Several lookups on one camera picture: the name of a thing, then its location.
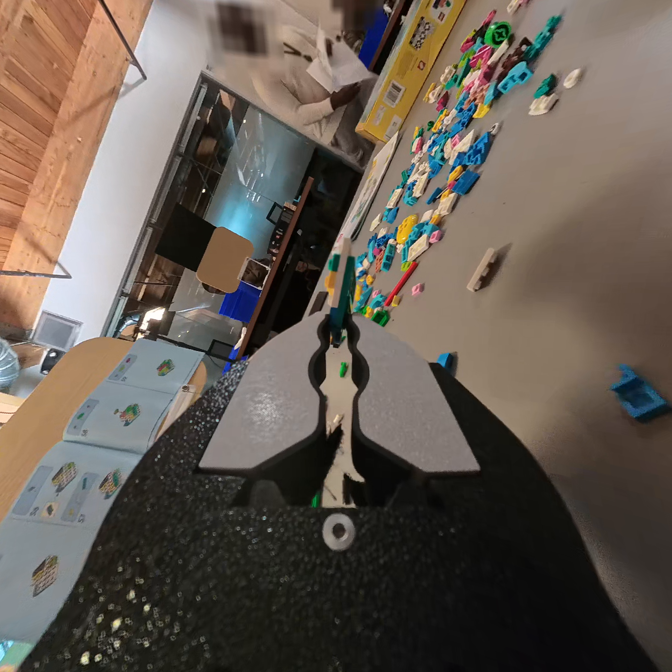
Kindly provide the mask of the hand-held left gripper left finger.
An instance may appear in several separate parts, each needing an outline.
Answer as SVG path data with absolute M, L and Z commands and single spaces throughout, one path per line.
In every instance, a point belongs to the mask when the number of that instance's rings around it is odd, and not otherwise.
M 304 319 L 255 352 L 199 469 L 263 470 L 324 438 L 327 349 L 328 320 Z

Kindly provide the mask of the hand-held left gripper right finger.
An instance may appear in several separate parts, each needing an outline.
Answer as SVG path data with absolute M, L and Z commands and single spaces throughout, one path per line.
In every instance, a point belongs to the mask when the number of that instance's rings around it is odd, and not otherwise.
M 349 348 L 353 429 L 372 449 L 419 473 L 478 473 L 480 466 L 426 359 L 356 315 Z

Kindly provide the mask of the multicoloured toy brick assembly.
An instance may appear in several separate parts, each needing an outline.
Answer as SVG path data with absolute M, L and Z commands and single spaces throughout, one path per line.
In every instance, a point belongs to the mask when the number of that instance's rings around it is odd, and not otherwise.
M 329 258 L 324 281 L 329 294 L 329 334 L 334 348 L 340 347 L 342 343 L 343 324 L 351 310 L 354 272 L 355 258 L 351 254 L 351 240 L 343 237 Z

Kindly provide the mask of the grey desk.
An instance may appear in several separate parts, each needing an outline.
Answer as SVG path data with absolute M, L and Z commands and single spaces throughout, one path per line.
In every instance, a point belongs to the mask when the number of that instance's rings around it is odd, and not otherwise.
M 671 400 L 671 2 L 534 1 L 521 32 L 556 12 L 535 81 L 581 81 L 535 118 L 536 83 L 499 100 L 392 328 L 456 352 L 440 382 L 481 472 L 437 483 L 438 510 L 357 516 L 372 612 L 330 599 L 330 671 L 671 670 L 671 413 L 610 390 L 625 364 Z

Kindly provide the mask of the blue storage bin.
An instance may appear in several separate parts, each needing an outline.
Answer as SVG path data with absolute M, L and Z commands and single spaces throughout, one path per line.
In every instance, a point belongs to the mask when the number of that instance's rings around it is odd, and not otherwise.
M 247 282 L 240 281 L 235 292 L 224 295 L 218 314 L 242 323 L 251 320 L 262 290 Z
M 377 9 L 374 19 L 365 32 L 365 36 L 359 49 L 358 58 L 371 72 L 380 70 L 379 63 L 384 51 L 385 33 L 388 28 L 389 15 L 383 9 Z

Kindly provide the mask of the open building instruction booklet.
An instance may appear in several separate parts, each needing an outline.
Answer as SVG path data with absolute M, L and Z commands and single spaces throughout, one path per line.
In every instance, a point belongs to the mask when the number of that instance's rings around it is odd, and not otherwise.
M 68 414 L 61 441 L 19 477 L 1 522 L 1 640 L 35 644 L 70 595 L 96 535 L 202 355 L 137 341 Z

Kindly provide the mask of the brown wooden panel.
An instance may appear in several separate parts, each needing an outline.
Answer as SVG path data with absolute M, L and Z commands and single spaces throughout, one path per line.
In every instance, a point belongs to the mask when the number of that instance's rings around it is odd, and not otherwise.
M 298 262 L 300 254 L 298 224 L 310 196 L 313 182 L 313 177 L 308 176 L 286 230 L 286 235 L 281 242 L 280 251 L 273 262 L 255 311 L 248 323 L 247 332 L 241 342 L 237 355 L 238 360 L 251 356 L 265 344 L 270 333 L 273 331 L 273 323 L 280 310 L 281 303 L 288 290 Z

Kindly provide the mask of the black flat panel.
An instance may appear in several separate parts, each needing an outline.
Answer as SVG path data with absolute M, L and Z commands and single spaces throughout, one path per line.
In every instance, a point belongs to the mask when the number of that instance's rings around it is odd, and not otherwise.
M 155 254 L 197 272 L 216 227 L 181 204 L 175 204 Z

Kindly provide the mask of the light wooden table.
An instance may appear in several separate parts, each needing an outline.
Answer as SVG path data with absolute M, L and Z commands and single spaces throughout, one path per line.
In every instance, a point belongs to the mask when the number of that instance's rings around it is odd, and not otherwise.
M 203 354 L 98 337 L 68 351 L 1 428 L 1 519 L 76 527 L 120 490 Z

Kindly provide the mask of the blue angular toy brick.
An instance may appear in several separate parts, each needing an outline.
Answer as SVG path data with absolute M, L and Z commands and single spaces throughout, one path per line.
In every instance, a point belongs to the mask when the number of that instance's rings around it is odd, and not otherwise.
M 671 404 L 631 367 L 619 364 L 618 370 L 619 380 L 610 389 L 632 419 L 648 423 L 671 412 Z

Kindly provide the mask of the glass partition window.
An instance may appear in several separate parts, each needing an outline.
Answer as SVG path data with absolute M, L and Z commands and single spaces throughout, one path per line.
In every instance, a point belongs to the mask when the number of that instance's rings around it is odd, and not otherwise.
M 186 312 L 182 296 L 206 297 L 204 308 L 233 327 L 244 323 L 218 314 L 216 293 L 202 288 L 196 273 L 155 254 L 175 204 L 181 204 L 215 227 L 225 227 L 254 244 L 256 281 L 280 251 L 281 242 L 307 181 L 307 252 L 320 267 L 362 178 L 362 169 L 339 152 L 299 134 L 257 105 L 200 75 L 181 122 L 163 175 L 150 201 L 102 334 L 131 336 L 155 308 Z

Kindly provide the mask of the black metal rod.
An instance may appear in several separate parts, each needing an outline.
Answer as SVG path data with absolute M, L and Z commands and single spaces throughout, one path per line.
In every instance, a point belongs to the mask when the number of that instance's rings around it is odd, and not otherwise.
M 28 270 L 1 270 L 1 277 L 3 278 L 34 278 L 34 279 L 48 279 L 48 280 L 71 280 L 72 275 L 67 271 L 63 264 L 59 261 L 55 263 L 55 270 L 61 271 L 59 273 L 36 272 Z
M 145 70 L 143 69 L 143 67 L 142 67 L 141 64 L 139 63 L 139 61 L 138 61 L 138 59 L 137 59 L 137 57 L 136 57 L 136 55 L 135 55 L 135 53 L 134 53 L 132 47 L 130 46 L 128 40 L 126 39 L 126 37 L 125 37 L 125 35 L 124 35 L 122 29 L 121 29 L 120 26 L 118 25 L 118 22 L 117 22 L 116 19 L 114 18 L 113 14 L 112 14 L 112 12 L 111 12 L 111 10 L 110 10 L 110 8 L 107 6 L 106 2 L 103 1 L 103 0 L 97 1 L 97 3 L 100 5 L 100 7 L 102 8 L 103 12 L 105 13 L 105 16 L 107 17 L 107 19 L 108 19 L 109 22 L 111 23 L 111 25 L 112 25 L 112 27 L 113 27 L 113 30 L 114 30 L 115 34 L 116 34 L 116 35 L 118 36 L 118 38 L 120 39 L 120 41 L 121 41 L 121 43 L 122 43 L 122 45 L 123 45 L 123 47 L 124 47 L 124 49 L 125 49 L 125 51 L 126 51 L 126 54 L 128 55 L 130 64 L 131 64 L 134 68 L 136 68 L 136 70 L 139 72 L 139 74 L 140 74 L 142 80 L 143 80 L 143 81 L 147 81 L 147 74 L 146 74 Z

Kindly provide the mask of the white paper sheet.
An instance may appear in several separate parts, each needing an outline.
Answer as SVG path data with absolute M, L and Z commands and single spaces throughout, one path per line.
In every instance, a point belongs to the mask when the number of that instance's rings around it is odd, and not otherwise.
M 328 53 L 327 35 L 319 26 L 316 32 L 317 55 L 308 65 L 307 73 L 322 88 L 333 93 L 351 84 L 375 77 L 348 45 L 339 41 L 331 43 L 331 52 Z

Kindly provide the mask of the yellow toy brick box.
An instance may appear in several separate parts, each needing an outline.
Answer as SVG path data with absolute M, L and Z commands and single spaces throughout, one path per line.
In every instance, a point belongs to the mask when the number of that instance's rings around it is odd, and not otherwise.
M 400 129 L 466 1 L 414 1 L 356 131 L 387 142 Z

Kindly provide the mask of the white wall vent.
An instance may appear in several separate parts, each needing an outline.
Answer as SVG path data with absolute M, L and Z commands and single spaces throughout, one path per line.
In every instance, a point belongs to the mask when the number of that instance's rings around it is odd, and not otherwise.
M 68 351 L 76 343 L 83 323 L 43 310 L 31 332 L 30 341 L 47 349 Z

